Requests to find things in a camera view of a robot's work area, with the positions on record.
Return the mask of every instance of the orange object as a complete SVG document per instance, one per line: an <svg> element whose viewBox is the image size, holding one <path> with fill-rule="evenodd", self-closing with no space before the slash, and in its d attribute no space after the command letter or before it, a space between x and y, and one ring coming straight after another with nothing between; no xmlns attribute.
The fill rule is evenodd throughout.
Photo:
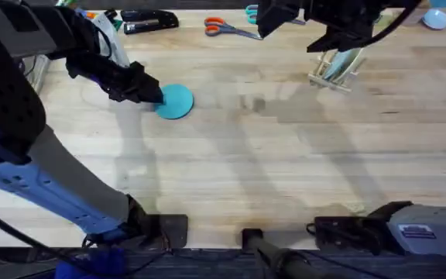
<svg viewBox="0 0 446 279"><path fill-rule="evenodd" d="M94 19L97 16L97 14L93 12L87 12L85 16L87 16L89 19Z"/></svg>
<svg viewBox="0 0 446 279"><path fill-rule="evenodd" d="M208 23L210 23L210 24L218 24L219 23L221 25L225 25L226 21L224 19L218 18L218 17L209 17L209 18L205 19L204 23L206 23L206 25Z"/></svg>
<svg viewBox="0 0 446 279"><path fill-rule="evenodd" d="M218 26L208 26L206 27L206 33L217 33L220 31Z"/></svg>

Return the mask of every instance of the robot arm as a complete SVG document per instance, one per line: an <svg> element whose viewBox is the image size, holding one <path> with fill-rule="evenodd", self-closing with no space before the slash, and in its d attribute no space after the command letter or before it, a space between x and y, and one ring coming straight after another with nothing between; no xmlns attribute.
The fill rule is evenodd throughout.
<svg viewBox="0 0 446 279"><path fill-rule="evenodd" d="M163 218L147 215L66 151L15 63L37 54L66 58L71 77L97 82L113 100L162 102L158 81L142 65L123 67L101 55L100 36L98 27L71 9L0 1L0 189L68 219L97 242L154 238ZM185 215L174 218L187 228ZM174 246L184 246L187 231L180 231Z"/></svg>
<svg viewBox="0 0 446 279"><path fill-rule="evenodd" d="M261 0L257 16L262 38L285 22L295 19L300 8L304 19L323 23L326 34L312 43L307 52L338 49L346 51L377 43L395 30L421 0ZM405 10L386 29L373 36L373 26L386 8Z"/></svg>

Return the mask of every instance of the small blue object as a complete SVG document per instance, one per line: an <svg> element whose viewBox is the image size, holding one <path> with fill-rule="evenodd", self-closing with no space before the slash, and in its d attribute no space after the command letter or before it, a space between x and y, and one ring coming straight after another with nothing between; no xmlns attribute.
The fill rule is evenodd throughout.
<svg viewBox="0 0 446 279"><path fill-rule="evenodd" d="M86 258L74 259L80 266L99 274L124 274L126 267L125 252L120 249L92 250ZM105 277L89 274L69 263L59 262L54 279L102 279Z"/></svg>
<svg viewBox="0 0 446 279"><path fill-rule="evenodd" d="M423 22L432 29L444 29L446 27L446 13L439 9L430 9L424 16Z"/></svg>
<svg viewBox="0 0 446 279"><path fill-rule="evenodd" d="M154 111L164 119L179 119L194 106L194 96L182 84L170 84L163 88L164 103L154 104Z"/></svg>
<svg viewBox="0 0 446 279"><path fill-rule="evenodd" d="M324 74L323 78L325 80L329 80L332 78L335 74L337 74L342 66L347 62L348 58L350 57L352 50L347 50L344 52L337 52L335 56L333 57L333 60L331 61L330 67L326 70L326 73Z"/></svg>

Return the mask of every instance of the cable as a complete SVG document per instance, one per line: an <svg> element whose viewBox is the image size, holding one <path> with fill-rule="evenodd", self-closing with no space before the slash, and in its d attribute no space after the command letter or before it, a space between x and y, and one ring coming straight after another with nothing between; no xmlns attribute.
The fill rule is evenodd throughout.
<svg viewBox="0 0 446 279"><path fill-rule="evenodd" d="M37 62L37 55L34 57L34 63L32 65L32 67L30 68L30 70L28 72L26 72L25 74L23 74L26 78L27 76L29 76L30 73L32 73L34 71L34 69L36 68L36 62Z"/></svg>
<svg viewBox="0 0 446 279"><path fill-rule="evenodd" d="M167 251L163 251L162 253L155 255L150 260L145 262L141 267L136 268L134 270L129 270L122 274L103 274L103 273L96 272L96 271L93 271L86 267L81 266L78 262L76 262L74 259L70 258L69 256L59 253L56 250L49 248L48 246L40 243L39 241L31 238L30 236L27 236L26 234L20 232L17 229L13 228L12 226L10 226L8 223L6 223L5 221L3 221L1 219L0 219L0 229L3 230L5 233L8 233L9 235L14 236L16 239L19 239L34 248L42 250L42 251L48 253L49 255L55 256L57 259L62 260L63 262L65 262L71 266L74 266L74 267L82 270L83 272L86 272L88 274L98 276L98 277L126 277L129 275L135 274L135 273L141 271L142 269L148 267L154 261L160 259L161 257L164 257L164 255L166 255L166 253L167 253Z"/></svg>
<svg viewBox="0 0 446 279"><path fill-rule="evenodd" d="M132 274L135 274L141 270L143 270L144 268L148 267L150 264L152 264L153 262L161 259L162 257L164 257L167 253L172 254L174 257L182 257L185 259L189 259L189 260L199 260L199 261L205 261L205 262L222 262L222 261L226 261L226 260L235 260L237 258L239 258L240 256L244 255L244 253L242 251L240 251L237 255L234 255L233 257L229 257L228 259L211 259L211 260L207 260L207 259L202 259L202 258L193 258L193 257L185 257L185 256L181 256L181 255L176 255L170 248L170 244L169 244L169 240L166 237L166 234L163 232L163 241L165 241L165 244L167 244L168 246L166 247L166 250L164 250L162 253L158 253L157 255L155 255L154 257L152 257L150 260L146 261L142 266L133 269L133 270L129 270L125 273L122 274L103 274L103 273L99 273L93 270L90 270L86 267L81 266L79 263L77 263L74 259L70 258L69 256L59 253L51 248L49 248L48 246L40 243L39 241L27 236L26 234L20 232L19 230L13 228L12 226L10 226L8 223L4 222L3 220L0 219L0 229L3 230L4 232L8 233L11 236L14 236L16 239L19 239L21 241L23 241L24 243L29 244L30 246L37 248L39 250L42 250L44 252L47 252L50 255L55 256L58 260L62 260L63 262L72 265L88 274L94 275L94 276L98 276L98 277L126 277ZM331 264L335 264L338 265L339 267L343 267L343 268L347 268L349 270L354 270L357 271L359 273L362 274L368 274L372 277L378 278L378 279L391 279L387 276L383 276L380 274L376 274L374 272L368 271L368 270L364 270L362 268L359 267L353 267L351 265L348 265L346 263L340 263L336 260L332 260L329 259L327 257L323 257L321 255L318 255L314 252L311 251L307 251L307 250L303 250L300 251L301 253L306 253L309 254L311 256L314 256L318 259L322 259L328 263Z"/></svg>
<svg viewBox="0 0 446 279"><path fill-rule="evenodd" d="M56 257L47 260L30 260L30 261L18 261L18 260L8 260L0 257L0 264L45 264L57 260Z"/></svg>
<svg viewBox="0 0 446 279"><path fill-rule="evenodd" d="M308 250L301 250L298 253L306 253L306 254L309 254L309 255L311 255L313 257L316 257L318 259L322 259L325 262L328 262L330 264L338 265L339 267L343 267L343 268L346 268L346 269L349 269L349 270L357 271L360 274L367 274L367 275L372 276L374 278L378 278L378 279L392 279L392 278L387 277L385 275L377 274L377 273L374 273L372 271L362 269L360 267L354 267L354 266L346 264L346 263L341 263L341 262L338 262L336 260L332 260L332 259L330 259L328 257L323 257L322 255L316 254L315 252L311 252L311 251L308 251Z"/></svg>
<svg viewBox="0 0 446 279"><path fill-rule="evenodd" d="M205 262L205 263L221 263L221 262L225 262L225 261L237 260L239 257L241 257L245 254L242 251L239 251L237 254L235 254L231 257L222 257L222 258L217 258L217 259L204 259L204 258L199 258L199 257L189 257L189 256L176 254L175 251L171 251L170 255L172 255L173 257L178 257L180 259L195 260L195 261L200 261L200 262Z"/></svg>
<svg viewBox="0 0 446 279"><path fill-rule="evenodd" d="M108 45L109 54L106 58L109 59L113 55L112 42L109 40L106 33L103 30L101 30L101 28L99 28L99 27L96 27L96 28L98 29L98 32L102 35L103 39L105 39L106 45Z"/></svg>
<svg viewBox="0 0 446 279"><path fill-rule="evenodd" d="M233 255L228 258L220 258L220 259L203 259L203 258L197 258L197 257L188 257L188 256L183 256L183 255L177 255L176 251L171 248L170 239L166 235L166 232L164 231L163 228L161 228L161 237L162 237L162 241L163 241L162 248L165 248L166 251L171 256L178 257L180 259L195 260L195 261L200 261L200 262L205 262L205 263L220 263L220 262L224 262L224 261L233 261L233 260L236 260L239 257L245 255L245 253L241 250L236 255Z"/></svg>
<svg viewBox="0 0 446 279"><path fill-rule="evenodd" d="M376 34L373 38L370 38L364 42L361 43L361 46L359 47L367 47L369 45L372 45L374 43L379 42L386 36L388 36L391 32L395 31L411 14L412 12L417 8L417 6L421 3L421 0L413 1L412 5L406 7L403 12L389 25L387 26L383 31Z"/></svg>

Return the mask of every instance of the white object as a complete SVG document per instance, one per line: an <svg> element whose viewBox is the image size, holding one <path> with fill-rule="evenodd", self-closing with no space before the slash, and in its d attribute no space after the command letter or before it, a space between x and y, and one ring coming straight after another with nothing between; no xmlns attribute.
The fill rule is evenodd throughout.
<svg viewBox="0 0 446 279"><path fill-rule="evenodd" d="M423 17L423 22L432 29L444 29L446 27L446 13L439 9L430 9Z"/></svg>
<svg viewBox="0 0 446 279"><path fill-rule="evenodd" d="M94 19L92 19L92 22L99 27L106 34L106 36L108 36L112 51L112 56L110 59L122 67L130 66L129 57L120 43L115 27L109 21L108 17L104 13L100 13ZM105 38L103 38L101 34L99 34L99 40L101 44L101 55L108 56L109 47L105 41Z"/></svg>

